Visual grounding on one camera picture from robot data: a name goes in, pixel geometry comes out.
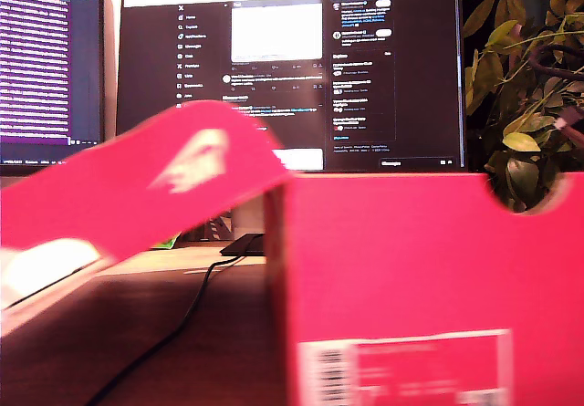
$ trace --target wooden desk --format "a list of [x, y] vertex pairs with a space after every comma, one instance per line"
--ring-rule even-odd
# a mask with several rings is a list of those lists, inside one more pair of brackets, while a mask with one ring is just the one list
[[[174, 329], [217, 253], [195, 247], [138, 255], [10, 333], [2, 340], [2, 404], [84, 404]], [[285, 405], [265, 265], [246, 260], [214, 276], [183, 334], [101, 404]]]

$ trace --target dark screen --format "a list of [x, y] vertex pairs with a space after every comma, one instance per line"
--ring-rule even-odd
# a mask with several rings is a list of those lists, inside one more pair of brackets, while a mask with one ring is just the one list
[[3, 174], [103, 141], [102, 0], [0, 0]]
[[124, 0], [118, 133], [218, 99], [291, 169], [465, 166], [459, 0], [195, 1]]

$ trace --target yellow leaf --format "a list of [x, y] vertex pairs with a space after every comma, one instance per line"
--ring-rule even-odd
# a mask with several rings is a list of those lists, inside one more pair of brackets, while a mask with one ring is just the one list
[[546, 26], [555, 26], [557, 23], [559, 23], [559, 18], [554, 16], [554, 14], [551, 11], [547, 11]]
[[549, 7], [556, 16], [564, 16], [566, 13], [566, 0], [550, 0]]
[[501, 26], [509, 18], [507, 0], [499, 0], [495, 11], [495, 27]]
[[488, 41], [486, 42], [486, 45], [492, 46], [493, 44], [498, 43], [501, 39], [503, 39], [504, 36], [509, 35], [509, 32], [511, 32], [516, 24], [517, 20], [505, 21], [501, 26], [493, 31]]
[[568, 0], [566, 2], [566, 14], [573, 14], [584, 5], [584, 0]]
[[523, 132], [511, 132], [503, 138], [503, 144], [505, 144], [507, 148], [519, 152], [541, 151], [533, 137], [524, 134]]
[[478, 29], [480, 29], [485, 23], [486, 19], [489, 17], [491, 10], [493, 9], [493, 4], [495, 0], [483, 0], [479, 6], [473, 11], [473, 13], [466, 19], [463, 27], [463, 36], [467, 37], [472, 35]]

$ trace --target houseplant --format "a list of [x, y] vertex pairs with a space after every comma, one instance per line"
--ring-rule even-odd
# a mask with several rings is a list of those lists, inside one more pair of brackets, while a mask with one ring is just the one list
[[[481, 119], [469, 130], [469, 147], [478, 150], [474, 159], [491, 174], [496, 195], [516, 212], [537, 205], [559, 172], [584, 167], [582, 151], [553, 126], [563, 108], [584, 105], [584, 83], [541, 76], [527, 62], [542, 44], [583, 48], [584, 0], [546, 0], [540, 25], [525, 2], [483, 0], [463, 30], [467, 38], [494, 21], [464, 70], [467, 115]], [[581, 60], [562, 52], [547, 65], [584, 70]]]

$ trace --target green leaf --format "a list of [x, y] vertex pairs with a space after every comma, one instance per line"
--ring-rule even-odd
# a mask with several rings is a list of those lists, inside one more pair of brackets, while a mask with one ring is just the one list
[[554, 16], [554, 14], [551, 11], [547, 11], [546, 26], [555, 26], [557, 23], [559, 23], [559, 18]]
[[485, 164], [485, 170], [491, 173], [497, 173], [503, 175], [507, 162], [509, 161], [509, 155], [503, 151], [495, 151], [487, 164]]
[[566, 2], [566, 14], [573, 14], [584, 5], [584, 0], [568, 0]]
[[480, 91], [493, 91], [503, 80], [503, 66], [497, 53], [483, 55], [476, 68], [474, 88]]
[[473, 101], [470, 106], [466, 107], [466, 115], [471, 116], [478, 107], [481, 106], [483, 100], [485, 100], [486, 95], [489, 94], [488, 90], [479, 90], [478, 93], [473, 94]]
[[473, 104], [473, 89], [472, 88], [470, 88], [468, 91], [466, 91], [464, 104], [466, 106], [466, 109], [469, 109], [471, 107], [471, 105]]
[[521, 114], [521, 116], [513, 120], [505, 127], [505, 129], [503, 130], [503, 137], [506, 137], [507, 135], [513, 132], [517, 132], [517, 130], [519, 130], [519, 128], [521, 128], [524, 125], [524, 123], [528, 121], [531, 118], [531, 116], [534, 115], [537, 114], [534, 114], [533, 112], [531, 112], [531, 110], [528, 109], [526, 112]]
[[551, 137], [551, 131], [552, 130], [547, 130], [536, 136], [536, 143], [539, 145], [539, 147], [542, 147], [544, 144], [548, 142], [549, 137]]
[[489, 14], [493, 10], [494, 3], [495, 0], [483, 0], [483, 3], [476, 7], [473, 13], [466, 20], [466, 23], [464, 23], [464, 37], [472, 35], [483, 26], [486, 19], [489, 17]]
[[[539, 34], [538, 36], [536, 36], [536, 38], [540, 37], [540, 36], [549, 36], [552, 35], [554, 32], [552, 32], [551, 30], [544, 30], [541, 34]], [[533, 48], [535, 48], [536, 46], [539, 45], [539, 43], [541, 43], [543, 41], [542, 38], [540, 39], [534, 39], [533, 41], [531, 41], [531, 43], [529, 44], [529, 47], [527, 48], [527, 52], [530, 52]]]
[[501, 26], [509, 18], [507, 0], [499, 0], [495, 11], [495, 27]]
[[569, 152], [572, 150], [572, 145], [569, 144], [569, 141], [562, 144], [562, 146], [558, 149], [558, 152]]
[[570, 93], [584, 93], [584, 82], [572, 82], [566, 87]]
[[473, 55], [473, 81], [475, 81], [476, 69], [478, 68], [478, 50], [474, 50]]
[[487, 46], [492, 46], [493, 44], [498, 43], [503, 39], [504, 36], [509, 35], [509, 32], [515, 27], [517, 24], [517, 20], [509, 20], [505, 21], [501, 26], [493, 31], [491, 36], [489, 37], [488, 41], [486, 42]]
[[536, 88], [536, 90], [531, 95], [531, 98], [534, 100], [542, 100], [544, 98], [544, 93], [541, 88]]
[[503, 138], [507, 148], [518, 152], [540, 152], [539, 146], [533, 138], [523, 132], [511, 132]]
[[546, 85], [544, 86], [544, 96], [547, 97], [549, 95], [549, 93], [551, 93], [554, 90], [554, 87], [559, 83], [559, 81], [562, 80], [561, 78], [557, 78], [557, 77], [553, 77], [553, 78], [549, 78], [546, 82]]
[[509, 35], [505, 35], [497, 43], [493, 44], [491, 48], [499, 55], [520, 56], [523, 53], [523, 51], [521, 50], [521, 46], [511, 47], [515, 44], [517, 44], [516, 40], [514, 40]]
[[559, 173], [559, 167], [551, 160], [547, 159], [544, 170], [541, 173], [541, 183], [548, 189], [551, 189]]
[[559, 93], [554, 94], [551, 98], [549, 98], [546, 102], [546, 105], [544, 105], [546, 108], [555, 108], [555, 107], [561, 107], [562, 105], [564, 105], [564, 99], [562, 98], [562, 95]]
[[507, 162], [507, 170], [521, 193], [528, 196], [534, 195], [539, 179], [539, 169], [534, 163], [510, 158]]
[[575, 23], [579, 23], [580, 25], [584, 23], [584, 13], [576, 12], [572, 14], [566, 14], [566, 26], [573, 25]]
[[508, 116], [509, 113], [517, 112], [519, 109], [519, 100], [521, 97], [517, 93], [517, 88], [512, 85], [505, 84], [501, 89], [501, 95], [499, 97], [499, 108], [504, 116]]
[[553, 125], [556, 118], [552, 116], [533, 116], [531, 119], [526, 121], [519, 129], [518, 132], [535, 132], [536, 130], [541, 130], [546, 126]]
[[507, 0], [507, 6], [509, 7], [511, 18], [517, 20], [521, 26], [524, 25], [527, 20], [527, 11], [523, 5], [523, 0]]
[[556, 16], [562, 17], [566, 13], [566, 0], [550, 0], [549, 7]]

